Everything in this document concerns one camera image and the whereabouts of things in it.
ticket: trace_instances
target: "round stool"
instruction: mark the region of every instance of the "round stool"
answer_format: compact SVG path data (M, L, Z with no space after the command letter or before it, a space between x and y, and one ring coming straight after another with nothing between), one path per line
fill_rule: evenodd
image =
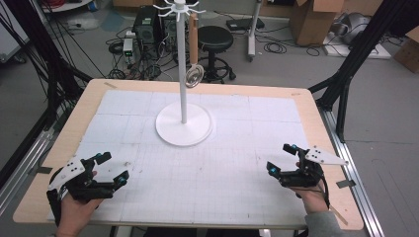
M201 27L198 29L198 46L203 51L209 53L208 57L200 58L200 61L207 59L209 61L208 67L205 67L205 74L203 80L208 82L220 81L227 76L230 80L234 80L236 75L228 65L228 63L221 58L215 57L216 53L225 52L233 45L234 39L230 31L216 26ZM219 61L222 66L215 66L215 63Z

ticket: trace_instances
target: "floor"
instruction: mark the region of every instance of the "floor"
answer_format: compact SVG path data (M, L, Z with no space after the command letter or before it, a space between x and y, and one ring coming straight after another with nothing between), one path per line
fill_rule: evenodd
M131 26L134 15L116 12L112 7L95 13L86 12L79 9L57 15L57 18L64 22L65 19L88 14L98 20L97 27L92 30L72 33L102 74L108 75L113 69L114 58L105 41L114 39L117 32L124 32L126 27ZM201 24L225 27L226 20L229 17L207 13L202 16ZM288 28L262 33L285 27L287 20L264 18L263 21L266 27L257 35L281 40L292 38ZM103 78L76 43L69 36L64 38L77 67L93 77ZM284 45L286 53L267 52L264 50L266 43L262 42L266 39L259 39L256 42L256 57L249 62L246 35L234 35L233 46L220 56L237 75L234 81L225 80L226 84L308 88L332 76L345 59L327 56L321 48L295 47L291 41L286 41L287 45ZM394 55L399 46L391 42L382 45ZM159 64L166 62L167 65L161 67L164 73L155 80L178 81L176 64L170 61L170 57L163 58ZM124 67L124 63L120 61L119 66ZM419 178L416 172L419 160L415 157L415 150L419 149L417 88L419 75L392 58L366 60L351 84L345 124L346 143L385 236L419 236L419 186L415 184ZM313 96L319 98L321 92ZM46 107L41 83L30 62L0 64L0 98L0 167L3 167ZM46 236L54 231L53 225L18 224L12 220L14 209L32 177L28 175L10 205L2 212L2 233L25 237ZM109 232L110 227L89 226L81 236L106 236ZM142 233L135 228L132 236L142 236ZM348 234L369 236L365 229ZM273 230L272 236L292 236L292 233Z

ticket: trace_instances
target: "wooden tabletop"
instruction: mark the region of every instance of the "wooden tabletop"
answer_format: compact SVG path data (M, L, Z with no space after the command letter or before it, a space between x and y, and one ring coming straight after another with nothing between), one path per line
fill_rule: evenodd
M179 92L179 83L111 79L92 80L42 164L44 167L53 168L53 171L49 175L37 174L35 176L15 211L13 218L16 222L50 223L46 219L50 207L45 194L50 176L73 157L104 94L108 90L173 93ZM306 89L200 84L196 88L188 90L188 93L293 99L297 106L308 144L310 146L317 145L324 150L334 153L332 143L312 95ZM339 189L335 185L337 182L345 180L342 168L340 166L323 166L323 170L329 184L332 210L335 212L341 228L350 230L362 229L364 222L350 189Z

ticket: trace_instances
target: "human hand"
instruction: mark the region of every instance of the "human hand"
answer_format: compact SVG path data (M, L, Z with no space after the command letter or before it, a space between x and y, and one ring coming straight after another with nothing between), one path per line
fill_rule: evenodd
M102 201L103 199L91 199L89 202L84 202L75 200L71 194L67 194L61 201L61 220L56 236L76 237Z
M320 180L315 187L290 187L290 189L301 197L307 214L329 210L326 201L324 200L323 181Z

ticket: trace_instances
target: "round white base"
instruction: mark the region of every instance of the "round white base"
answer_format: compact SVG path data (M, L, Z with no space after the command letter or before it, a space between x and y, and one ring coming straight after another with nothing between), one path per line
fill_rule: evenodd
M177 146L192 146L206 139L212 131L210 113L194 104L187 104L187 122L182 123L180 103L164 108L157 116L156 129L161 138Z

